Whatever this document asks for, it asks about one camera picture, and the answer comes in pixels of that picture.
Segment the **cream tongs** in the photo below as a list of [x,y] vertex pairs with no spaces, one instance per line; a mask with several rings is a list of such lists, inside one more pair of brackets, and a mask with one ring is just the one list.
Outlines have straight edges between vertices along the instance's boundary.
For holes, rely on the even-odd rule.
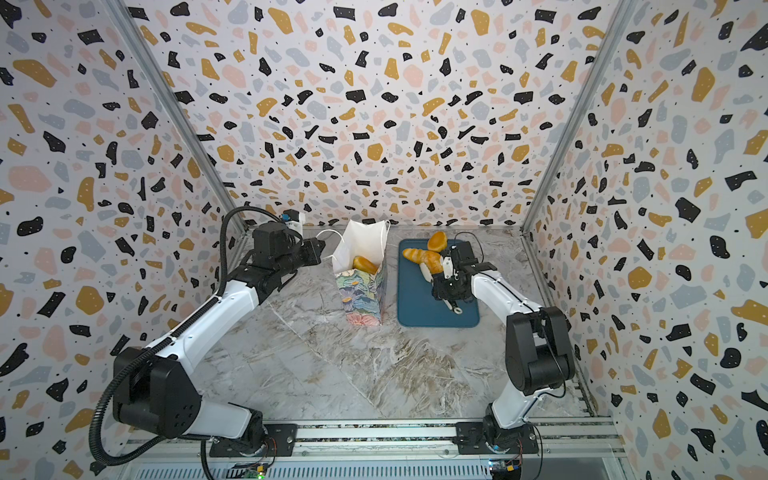
[[[431,286],[434,286],[434,279],[433,276],[428,268],[428,266],[425,263],[420,263],[419,268],[421,271],[422,276],[424,277],[424,280],[431,284]],[[446,307],[455,315],[462,315],[463,310],[458,306],[458,304],[453,300],[445,300],[442,299],[442,302],[446,305]]]

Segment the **floral paper bag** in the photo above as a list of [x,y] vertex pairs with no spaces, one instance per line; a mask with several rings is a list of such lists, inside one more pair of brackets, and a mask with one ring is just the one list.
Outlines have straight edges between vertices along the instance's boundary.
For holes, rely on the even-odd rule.
[[[316,237],[335,235],[339,241],[324,256],[331,261],[342,309],[347,321],[357,326],[378,326],[383,321],[386,292],[386,247],[391,223],[383,220],[370,224],[350,221],[343,232],[321,230]],[[355,256],[364,256],[379,266],[370,275],[353,268]]]

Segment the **small yellow bread roll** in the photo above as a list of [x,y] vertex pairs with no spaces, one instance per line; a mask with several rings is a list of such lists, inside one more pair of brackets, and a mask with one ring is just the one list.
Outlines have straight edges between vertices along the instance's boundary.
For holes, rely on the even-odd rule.
[[374,275],[378,272],[379,266],[364,256],[355,256],[353,259],[353,268],[355,270]]

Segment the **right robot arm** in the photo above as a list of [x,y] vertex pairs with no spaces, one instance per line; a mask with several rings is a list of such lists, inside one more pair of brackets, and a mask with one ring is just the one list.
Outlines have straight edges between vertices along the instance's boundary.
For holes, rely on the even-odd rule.
[[505,325],[508,382],[487,408],[482,435],[490,450],[506,451],[522,440],[533,407],[545,397],[564,397],[576,373],[566,316],[517,291],[493,264],[478,260],[466,241],[429,251],[420,270],[433,297],[453,313],[461,312],[460,301],[478,300]]

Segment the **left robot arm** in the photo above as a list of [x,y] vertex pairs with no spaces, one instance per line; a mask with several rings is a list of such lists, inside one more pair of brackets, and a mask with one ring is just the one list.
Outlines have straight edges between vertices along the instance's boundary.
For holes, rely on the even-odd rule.
[[326,243],[274,221],[257,226],[252,237],[253,248],[228,273],[223,292],[146,348],[128,348],[117,357],[117,373],[141,355],[147,357],[116,388],[112,408],[117,421],[164,439],[218,437],[248,449],[261,444],[261,413],[205,399],[192,375],[240,320],[282,290],[300,268],[320,264]]

